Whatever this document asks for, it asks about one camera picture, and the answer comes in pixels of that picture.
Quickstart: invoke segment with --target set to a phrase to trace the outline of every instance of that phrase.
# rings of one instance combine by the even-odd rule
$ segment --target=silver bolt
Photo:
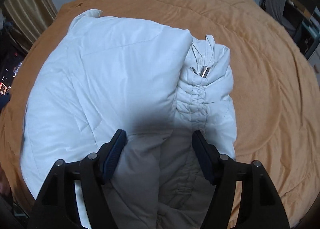
[[[64,163],[64,160],[57,160],[57,161],[55,162],[55,165],[59,167],[59,166],[61,166],[63,163]]]
[[[258,160],[254,160],[254,161],[253,161],[253,164],[254,164],[256,167],[260,167],[260,166],[262,165],[261,162],[258,161]]]
[[[229,159],[229,156],[226,155],[226,154],[221,154],[221,155],[220,155],[220,159],[222,159],[222,160],[228,160],[228,159]]]
[[[94,160],[96,157],[98,157],[98,155],[97,155],[95,152],[90,153],[90,154],[88,155],[88,158],[89,158],[90,160]]]

